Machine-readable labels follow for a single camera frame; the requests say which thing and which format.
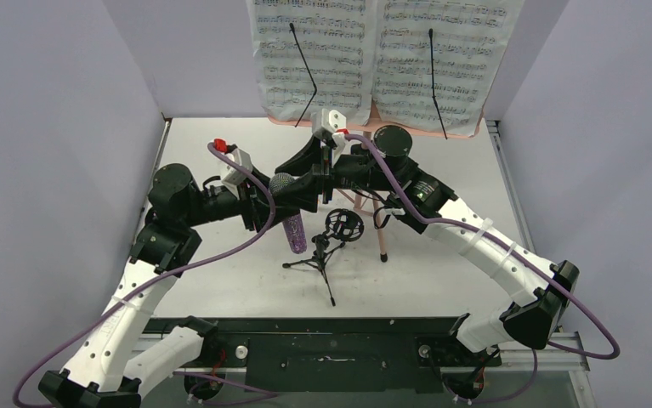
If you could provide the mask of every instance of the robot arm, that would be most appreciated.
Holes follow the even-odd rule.
[[[373,143],[419,214],[423,218],[457,220],[470,228],[452,224],[423,224],[413,214],[402,211],[405,206],[401,197],[394,193],[388,177],[376,165],[368,149],[353,145],[350,155],[340,154],[346,141],[339,131],[343,123],[337,122],[336,115],[342,118],[333,110],[316,114],[313,123],[317,124],[317,129],[314,129],[311,142],[278,167],[276,172],[290,173],[302,179],[318,173],[320,185],[324,186],[323,202],[327,202],[334,188],[391,192],[386,208],[398,211],[394,216],[399,221],[412,227],[418,234],[458,250],[495,281],[513,301],[486,318],[463,316],[452,329],[457,339],[472,352],[511,340],[533,349],[545,348],[568,301],[513,255],[517,253],[525,258],[570,292],[578,278],[578,268],[568,261],[556,265],[507,238],[493,227],[490,219],[476,214],[451,188],[425,173],[408,157],[412,140],[405,129],[381,127],[374,133]],[[320,150],[316,149],[316,145],[320,145]],[[306,191],[292,188],[284,196],[288,193],[302,196]],[[507,249],[487,239],[488,236],[504,242]]]
[[[478,319],[465,316],[459,320],[453,328],[458,341],[472,352],[511,340],[532,349],[545,348],[568,305],[567,299],[512,254],[520,253],[569,291],[573,290],[578,279],[578,268],[568,261],[556,265],[529,252],[495,229],[490,219],[481,218],[461,198],[447,201],[439,210],[439,215],[461,220],[478,232],[449,224],[430,224],[423,234],[457,249],[461,256],[486,273],[513,301],[489,316]],[[504,250],[485,239],[485,233],[505,242],[508,249]]]

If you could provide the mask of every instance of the wooden stick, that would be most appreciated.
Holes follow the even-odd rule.
[[[373,199],[373,213],[378,213],[378,208],[380,208],[381,205],[378,202],[378,200]],[[378,213],[376,214],[376,224],[381,225],[381,214]],[[388,252],[386,251],[386,237],[384,236],[383,233],[383,228],[377,230],[378,233],[378,246],[381,249],[381,261],[386,262],[388,261]]]

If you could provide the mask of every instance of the microphone stand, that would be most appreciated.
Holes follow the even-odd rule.
[[[323,280],[326,281],[328,294],[331,295],[331,304],[335,307],[336,299],[333,298],[333,292],[331,292],[331,284],[328,283],[328,276],[326,275],[326,264],[328,264],[328,261],[331,259],[333,253],[345,247],[346,243],[345,241],[341,241],[338,246],[327,252],[326,250],[331,245],[329,239],[330,236],[327,234],[327,232],[323,232],[314,236],[311,239],[311,241],[315,244],[315,251],[313,251],[313,256],[311,258],[303,259],[297,262],[284,263],[283,268],[289,269],[295,265],[308,265],[309,267],[319,271],[320,275],[323,276]]]

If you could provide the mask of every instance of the cable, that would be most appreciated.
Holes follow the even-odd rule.
[[[454,393],[450,388],[448,388],[447,379],[444,379],[446,381],[443,381],[443,383],[444,383],[443,385],[445,386],[445,389],[447,389],[448,392],[451,393],[451,395],[454,395],[456,397],[454,399],[454,402],[461,401],[461,402],[465,402],[465,403],[467,403],[469,405],[480,405],[480,404],[494,404],[496,402],[508,401],[510,399],[513,400],[514,398],[519,397],[521,394],[525,393],[526,390],[529,389],[533,385],[533,383],[536,381],[536,374],[538,373],[538,354],[536,354],[536,351],[534,349],[531,349],[531,353],[533,353],[533,371],[530,374],[529,381],[526,384],[524,384],[523,387],[519,388],[518,391],[516,391],[516,392],[514,392],[512,394],[504,395],[502,397],[488,398],[488,399],[476,399],[476,400],[464,399],[464,398],[456,395],[456,393]],[[435,370],[435,365],[434,365],[434,362],[433,362],[433,358],[428,357],[428,361],[431,363],[432,369]]]
[[[269,400],[271,398],[275,398],[278,396],[278,393],[274,393],[273,391],[268,391],[265,389],[261,388],[255,388],[251,387],[250,385],[246,385],[243,383],[238,383],[235,381],[231,380],[226,380],[225,378],[221,377],[215,377],[215,376],[209,376],[208,374],[203,374],[200,372],[187,372],[187,371],[176,371],[173,373],[176,376],[183,376],[183,377],[197,377],[197,378],[203,378],[205,380],[208,380],[209,382],[215,381],[218,383],[222,384],[227,384],[227,385],[232,385],[233,387],[245,389],[246,391],[253,391],[254,393],[259,393],[262,394],[263,396],[256,397],[256,398],[251,398],[251,399],[244,399],[241,401],[227,401],[227,402],[215,402],[215,401],[202,401],[203,405],[218,405],[218,406],[231,406],[231,405],[240,405],[240,404],[248,404],[250,402],[256,402],[256,401],[262,401],[262,400]],[[205,382],[199,382],[193,387],[190,388],[188,391],[189,397],[195,392],[201,385],[203,385]]]
[[[265,194],[265,198],[268,199],[268,203],[270,206],[270,212],[268,214],[268,219],[265,222],[265,225],[263,228],[256,234],[254,235],[250,240],[243,242],[239,246],[236,246],[233,249],[230,249],[229,251],[222,252],[218,255],[215,255],[213,257],[203,259],[198,262],[194,262],[185,266],[181,266],[179,268],[169,270],[168,272],[165,272],[161,275],[156,276],[155,278],[146,281],[143,285],[136,287],[133,289],[132,292],[130,292],[128,295],[126,295],[123,298],[123,302],[127,302],[130,299],[134,298],[137,296],[139,293],[144,291],[145,289],[155,285],[159,281],[162,281],[170,276],[177,275],[180,273],[185,272],[186,270],[190,270],[193,268],[198,268],[199,266],[207,265],[212,262],[219,261],[223,258],[227,258],[231,255],[234,255],[249,246],[251,246],[255,241],[259,240],[266,231],[269,230],[270,225],[272,225],[273,220],[275,218],[275,201],[273,200],[273,196],[270,194],[268,191],[268,188],[263,185],[255,176],[252,175],[250,171],[248,171],[245,167],[234,163],[231,161],[228,157],[225,155],[221,154],[219,151],[215,150],[215,147],[213,146],[213,143],[208,144],[208,151],[210,151],[216,158],[218,158],[220,161],[225,162],[229,166],[233,167],[235,170],[243,173],[246,175],[246,177],[251,180],[256,187],[258,187],[259,190],[263,191]],[[50,361],[54,356],[60,354],[63,350],[67,349],[70,347],[73,343],[78,341],[81,337],[84,337],[88,335],[90,332],[92,332],[95,328],[98,326],[102,325],[103,322],[105,322],[109,317],[111,317],[118,309],[125,307],[124,305],[117,303],[115,304],[112,308],[106,310],[92,325],[86,327],[85,329],[81,330],[78,332],[73,338],[70,340],[66,341],[65,343],[62,343],[60,346],[55,348],[55,350],[51,351],[49,354],[47,354],[45,357],[40,359],[33,367],[31,367],[26,374],[18,381],[17,385],[15,386],[15,391],[13,392],[12,396],[12,401],[15,406],[18,406],[19,408],[50,408],[51,405],[33,405],[33,404],[27,404],[23,401],[20,400],[20,391],[22,391],[23,387],[26,385],[26,382],[32,377],[33,374],[35,374],[36,371],[38,371],[41,367],[45,366],[48,361]]]
[[[494,357],[496,357],[496,354],[501,353],[501,350],[498,348],[491,354],[488,354],[485,359],[481,360],[480,363],[471,371],[471,374],[468,375],[466,380],[464,380],[465,383],[472,383],[476,380],[479,379],[479,371],[480,375],[483,375],[483,371],[485,369],[485,365],[487,365],[491,360],[493,360]]]
[[[295,128],[297,128],[298,124],[301,122],[301,119],[303,119],[303,115],[305,115],[305,112],[308,110],[310,103],[313,102],[313,98],[315,98],[315,95],[318,93],[318,86],[315,85],[315,79],[313,79],[313,74],[310,73],[310,68],[308,68],[308,63],[305,61],[305,55],[303,55],[301,44],[298,42],[298,37],[296,37],[296,27],[293,25],[293,23],[289,24],[289,26],[291,27],[291,32],[293,33],[293,41],[296,42],[296,46],[298,47],[298,52],[301,54],[301,59],[303,59],[303,64],[305,65],[305,70],[308,72],[308,76],[310,77],[310,83],[313,84],[313,94],[310,96],[310,99],[308,100],[308,104],[306,104],[305,109],[303,109],[303,113],[301,113],[301,117],[298,118],[298,122],[296,122]]]
[[[383,171],[383,174],[386,175],[386,178],[388,179],[388,182],[391,184],[391,186],[394,188],[395,194],[401,199],[403,202],[403,205],[405,208],[408,210],[408,212],[415,218],[418,222],[422,224],[451,224],[451,225],[456,225],[458,227],[463,228],[464,230],[469,230],[472,232],[479,232],[478,227],[474,227],[470,224],[463,223],[461,221],[457,221],[455,219],[448,219],[448,218],[425,218],[421,213],[418,212],[418,210],[413,206],[413,203],[411,200],[408,199],[408,196],[405,194],[403,189],[400,187],[398,184],[398,181],[395,179],[395,176],[393,173],[390,171],[388,168],[388,165],[386,164],[386,161],[381,157],[381,155],[378,153],[378,149],[376,146],[368,139],[365,138],[359,134],[347,134],[345,136],[346,140],[358,140],[362,144],[365,144],[368,150],[371,151],[372,156],[376,161],[378,162],[378,166],[381,167],[381,170]],[[494,236],[493,234],[489,232],[485,232],[483,234],[483,237],[488,239],[489,241],[495,243],[499,247],[501,247],[504,251],[507,251],[509,246],[506,245],[505,242],[501,241],[498,237]],[[541,279],[545,280],[548,282],[549,285],[553,286],[557,291],[559,291],[562,295],[564,295],[571,303],[573,303],[581,312],[583,312],[584,315],[598,328],[598,330],[601,332],[601,334],[606,337],[606,340],[609,341],[611,344],[611,347],[613,347],[613,351],[609,354],[599,354],[599,353],[594,353],[591,351],[583,351],[579,350],[578,348],[571,348],[567,347],[558,343],[554,343],[552,341],[548,341],[548,345],[555,347],[556,349],[560,349],[563,351],[568,351],[571,353],[576,353],[580,355],[585,355],[586,357],[591,357],[594,359],[599,359],[599,360],[612,360],[615,359],[616,357],[621,354],[621,346],[619,346],[618,342],[616,339],[613,337],[613,335],[610,333],[608,329],[606,329],[606,326],[604,326],[603,323],[601,323],[601,320],[596,317],[591,310],[589,310],[586,305],[584,305],[580,300],[578,300],[577,297],[573,295],[573,293],[567,291],[561,284],[559,284],[557,281],[555,281],[553,278],[550,276],[544,274],[541,272],[538,267],[536,267],[531,261],[526,259],[523,255],[521,255],[518,252],[511,252],[511,256],[518,259],[523,265],[526,266],[526,268],[532,270],[536,275],[541,277]]]
[[[367,187],[362,187],[362,186],[360,186],[359,184],[356,184],[355,186],[356,186],[356,188],[358,188],[359,190],[363,190],[363,191],[365,191],[366,193],[370,194],[371,196],[369,197],[368,195],[365,195],[365,194],[361,193],[361,192],[358,191],[358,190],[353,190],[353,192],[354,192],[355,194],[357,194],[357,195],[359,195],[359,196],[361,196],[361,197],[365,197],[365,198],[367,198],[367,199],[369,199],[369,200],[377,199],[377,200],[379,200],[379,201],[380,201],[381,203],[383,203],[383,204],[386,203],[386,199],[383,198],[382,195],[378,194],[375,190],[373,190],[373,189],[369,189],[369,188],[367,188]]]
[[[373,213],[373,228],[376,230],[382,230],[386,228],[386,225],[388,225],[388,221],[391,219],[391,215],[387,214],[386,218],[383,219],[383,222],[378,225],[378,213],[381,212],[382,210],[385,210],[387,207],[379,207],[374,213]]]
[[[211,176],[209,178],[206,178],[206,181],[203,182],[203,190],[207,190],[207,186],[212,183],[213,181],[219,181],[220,176]]]
[[[445,132],[445,126],[443,126],[443,118],[440,116],[440,108],[438,107],[438,100],[436,100],[436,78],[434,73],[434,29],[431,28],[428,30],[428,41],[431,43],[431,92],[433,93],[434,106],[436,107],[436,113],[439,114],[440,127],[443,129],[443,137],[448,140],[448,133]]]

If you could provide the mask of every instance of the microphone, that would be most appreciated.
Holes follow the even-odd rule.
[[[268,190],[273,197],[278,196],[283,189],[289,184],[296,181],[296,179],[288,173],[276,173],[270,179]],[[305,239],[305,230],[303,229],[303,218],[300,212],[296,215],[288,217],[282,221],[283,230],[286,232],[288,245],[291,247],[293,253],[303,253],[308,249],[308,242]]]

